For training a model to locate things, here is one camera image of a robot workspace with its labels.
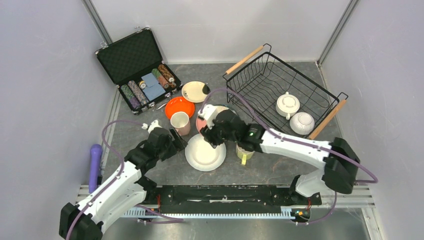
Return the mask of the pink and cream plate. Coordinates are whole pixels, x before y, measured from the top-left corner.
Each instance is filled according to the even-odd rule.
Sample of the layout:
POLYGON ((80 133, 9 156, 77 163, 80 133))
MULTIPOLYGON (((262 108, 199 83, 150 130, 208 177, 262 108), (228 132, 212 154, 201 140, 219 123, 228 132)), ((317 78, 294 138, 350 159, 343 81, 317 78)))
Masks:
MULTIPOLYGON (((234 113, 235 115, 237 115, 236 111, 234 109, 228 107, 228 106, 224 106, 224 105, 214 105, 214 106, 216 106, 216 108, 218 110, 218 114, 228 110, 228 111, 231 111, 232 113, 234 113)), ((196 125, 196 129, 200 133, 202 128, 204 128, 204 127, 207 128, 208 126, 207 126, 205 120, 202 120, 198 117, 198 112, 197 112, 195 125, 196 125)))

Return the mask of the cream plate with black spot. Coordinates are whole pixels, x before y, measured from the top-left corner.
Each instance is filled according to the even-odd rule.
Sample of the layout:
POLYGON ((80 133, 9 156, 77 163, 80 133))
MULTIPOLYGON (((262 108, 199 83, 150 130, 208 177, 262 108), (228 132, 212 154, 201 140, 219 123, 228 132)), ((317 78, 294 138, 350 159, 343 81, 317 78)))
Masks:
POLYGON ((202 103, 211 92, 208 85, 200 81, 190 81, 182 89, 182 96, 189 102, 202 103))

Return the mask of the white scalloped plate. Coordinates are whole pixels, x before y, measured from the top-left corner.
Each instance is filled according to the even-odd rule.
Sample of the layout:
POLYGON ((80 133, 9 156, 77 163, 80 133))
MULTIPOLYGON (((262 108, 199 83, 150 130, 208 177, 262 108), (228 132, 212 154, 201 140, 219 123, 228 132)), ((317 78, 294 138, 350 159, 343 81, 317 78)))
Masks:
POLYGON ((184 154, 194 169, 209 172, 223 164, 227 148, 224 143, 213 148, 201 134, 196 134, 188 141, 184 154))

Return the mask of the orange plate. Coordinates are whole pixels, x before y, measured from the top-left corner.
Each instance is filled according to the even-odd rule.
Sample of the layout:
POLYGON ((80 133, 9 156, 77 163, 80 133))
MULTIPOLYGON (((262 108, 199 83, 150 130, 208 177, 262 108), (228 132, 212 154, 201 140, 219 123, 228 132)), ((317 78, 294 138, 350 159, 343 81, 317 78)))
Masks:
POLYGON ((184 112, 189 118, 191 118, 194 115, 195 109, 195 104, 193 102, 186 100, 183 96, 178 96, 172 98, 165 105, 164 112, 168 119, 171 119, 171 117, 177 112, 184 112))

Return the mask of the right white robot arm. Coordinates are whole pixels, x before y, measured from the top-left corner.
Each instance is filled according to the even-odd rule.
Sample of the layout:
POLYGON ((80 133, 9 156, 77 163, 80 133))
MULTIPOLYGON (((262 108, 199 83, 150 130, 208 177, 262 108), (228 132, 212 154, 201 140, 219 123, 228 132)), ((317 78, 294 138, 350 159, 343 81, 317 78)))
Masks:
POLYGON ((281 155, 316 167, 292 181, 288 196, 295 204, 325 190, 345 195, 353 191, 359 160, 344 159, 355 153, 342 138, 314 141, 284 134, 257 123, 246 124, 233 111, 218 111, 212 105, 200 110, 198 117, 206 121, 200 133, 213 147, 230 141, 249 152, 281 155))

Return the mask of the pink mug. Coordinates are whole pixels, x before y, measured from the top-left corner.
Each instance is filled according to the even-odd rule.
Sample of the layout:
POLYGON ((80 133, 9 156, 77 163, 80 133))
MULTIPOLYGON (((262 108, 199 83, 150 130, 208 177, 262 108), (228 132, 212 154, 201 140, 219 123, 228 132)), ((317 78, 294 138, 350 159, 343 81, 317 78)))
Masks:
POLYGON ((180 136, 186 136, 191 130, 190 118, 184 111, 174 113, 170 118, 170 124, 180 136))

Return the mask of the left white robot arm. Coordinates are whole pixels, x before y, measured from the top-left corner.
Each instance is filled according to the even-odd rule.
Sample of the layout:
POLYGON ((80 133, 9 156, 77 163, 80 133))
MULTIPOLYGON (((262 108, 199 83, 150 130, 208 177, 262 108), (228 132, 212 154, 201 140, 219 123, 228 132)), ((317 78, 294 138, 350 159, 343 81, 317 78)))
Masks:
POLYGON ((93 193, 60 212, 59 235, 65 240, 100 240, 108 228, 137 204, 153 203, 157 184, 145 174, 158 161, 183 151, 188 143, 174 128, 155 127, 130 150, 116 170, 93 193))

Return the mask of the white cup with handle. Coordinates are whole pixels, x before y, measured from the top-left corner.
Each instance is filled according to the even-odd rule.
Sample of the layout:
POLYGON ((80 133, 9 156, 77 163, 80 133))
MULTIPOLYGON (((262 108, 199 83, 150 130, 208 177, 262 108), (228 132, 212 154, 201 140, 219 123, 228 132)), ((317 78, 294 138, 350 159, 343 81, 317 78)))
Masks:
POLYGON ((300 101, 296 96, 286 92, 276 100, 275 109, 279 115, 290 120, 300 109, 300 101))

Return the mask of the white bowl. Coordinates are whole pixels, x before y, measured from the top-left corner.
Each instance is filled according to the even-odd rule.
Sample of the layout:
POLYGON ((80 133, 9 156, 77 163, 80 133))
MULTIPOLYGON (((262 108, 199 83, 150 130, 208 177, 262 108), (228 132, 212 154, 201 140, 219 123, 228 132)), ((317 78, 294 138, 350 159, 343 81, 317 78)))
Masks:
POLYGON ((298 112, 290 119, 291 129, 298 135, 310 134, 315 126, 314 118, 307 112, 298 112))

